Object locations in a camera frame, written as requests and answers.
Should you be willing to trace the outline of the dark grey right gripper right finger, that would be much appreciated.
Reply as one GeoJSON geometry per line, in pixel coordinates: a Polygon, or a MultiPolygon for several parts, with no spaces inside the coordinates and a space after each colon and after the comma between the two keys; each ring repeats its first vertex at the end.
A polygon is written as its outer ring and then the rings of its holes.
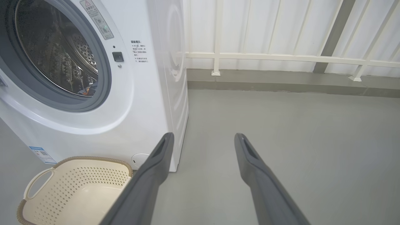
{"type": "Polygon", "coordinates": [[[237,133],[234,146],[240,175],[250,187],[260,225],[309,225],[273,171],[264,163],[248,138],[237,133]]]}

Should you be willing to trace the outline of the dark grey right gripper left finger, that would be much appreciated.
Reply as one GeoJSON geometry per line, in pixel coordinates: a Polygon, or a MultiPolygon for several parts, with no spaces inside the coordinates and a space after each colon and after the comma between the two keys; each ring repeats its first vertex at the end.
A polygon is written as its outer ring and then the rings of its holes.
{"type": "Polygon", "coordinates": [[[168,177],[173,149],[174,134],[168,132],[128,182],[101,225],[151,224],[159,186],[168,177]]]}

